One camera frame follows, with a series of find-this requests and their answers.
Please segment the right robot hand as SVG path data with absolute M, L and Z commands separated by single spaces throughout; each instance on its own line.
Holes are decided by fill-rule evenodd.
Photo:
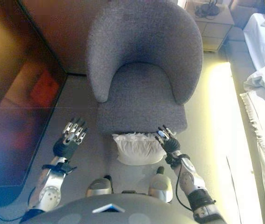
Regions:
M 175 138 L 174 132 L 170 130 L 170 128 L 163 125 L 162 127 L 158 127 L 156 131 L 155 139 L 159 142 L 162 149 L 167 153 L 171 154 L 176 151 L 180 151 L 180 143 Z

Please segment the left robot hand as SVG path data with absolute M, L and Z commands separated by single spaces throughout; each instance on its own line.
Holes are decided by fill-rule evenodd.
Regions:
M 83 118 L 72 118 L 67 122 L 61 137 L 54 144 L 54 156 L 64 157 L 70 160 L 78 146 L 83 142 L 87 132 L 88 127 L 85 126 L 85 120 Z

